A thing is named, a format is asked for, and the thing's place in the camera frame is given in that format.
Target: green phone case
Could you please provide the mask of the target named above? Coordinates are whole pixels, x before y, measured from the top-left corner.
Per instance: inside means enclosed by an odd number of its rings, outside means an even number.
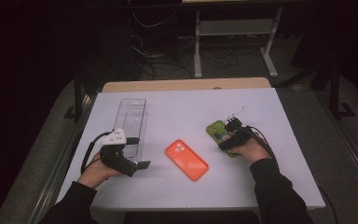
[[[230,135],[226,131],[225,126],[225,122],[223,122],[222,120],[217,120],[206,128],[206,132],[217,144],[220,144],[230,138]],[[227,151],[226,153],[231,158],[234,158],[239,155],[237,153],[229,153]]]

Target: table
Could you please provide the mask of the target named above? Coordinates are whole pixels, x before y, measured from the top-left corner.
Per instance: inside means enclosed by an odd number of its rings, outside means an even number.
[[[257,87],[265,88],[252,89],[252,85],[245,85],[245,89],[239,89],[238,83],[246,80],[233,78],[106,84],[92,108],[58,201],[72,181],[79,177],[80,165],[89,143],[98,134],[111,131],[114,127],[120,100],[142,98],[147,100],[148,111],[143,160],[151,160],[150,167],[138,171],[133,177],[119,176],[105,181],[97,188],[98,194],[91,207],[121,211],[257,208],[250,164],[241,157],[227,156],[205,132],[207,125],[218,119],[226,119],[243,105],[247,109],[237,118],[260,129],[267,137],[282,173],[293,181],[295,190],[303,197],[308,208],[324,207],[324,200],[275,89],[269,88],[263,78],[249,80],[257,83]],[[206,84],[195,90],[200,81]],[[218,85],[221,88],[232,89],[211,90],[219,83],[222,83]],[[159,87],[153,91],[154,87],[148,88],[147,84]],[[135,91],[138,85],[141,91]],[[114,88],[120,86],[132,86],[132,89],[120,92]],[[164,154],[165,148],[179,138],[209,164],[209,171],[196,182],[184,175]],[[91,155],[98,150],[95,147]]]

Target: clear plastic box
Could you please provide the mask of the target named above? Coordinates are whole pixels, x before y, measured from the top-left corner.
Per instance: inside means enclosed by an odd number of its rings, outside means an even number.
[[[147,122],[146,99],[123,99],[117,112],[115,129],[122,128],[126,137],[140,139],[138,145],[126,145],[124,157],[137,163],[142,160]]]

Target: phone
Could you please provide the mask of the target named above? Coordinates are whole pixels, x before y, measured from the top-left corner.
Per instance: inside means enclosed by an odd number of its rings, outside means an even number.
[[[178,139],[165,149],[165,154],[175,163],[192,181],[199,180],[209,166],[186,143]]]
[[[206,132],[217,144],[220,144],[230,138],[230,135],[226,131],[225,126],[225,122],[223,122],[222,120],[217,120],[214,123],[208,125],[208,127],[206,127]],[[225,152],[230,158],[234,158],[239,155],[238,153],[230,153],[227,151]]]

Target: forearm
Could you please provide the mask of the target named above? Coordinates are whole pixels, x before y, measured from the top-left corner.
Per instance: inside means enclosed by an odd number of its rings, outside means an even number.
[[[73,182],[63,199],[51,207],[41,224],[92,223],[90,205],[97,191]]]
[[[280,174],[273,160],[263,159],[254,162],[251,172],[264,224],[313,223],[304,201],[293,190],[292,182]]]

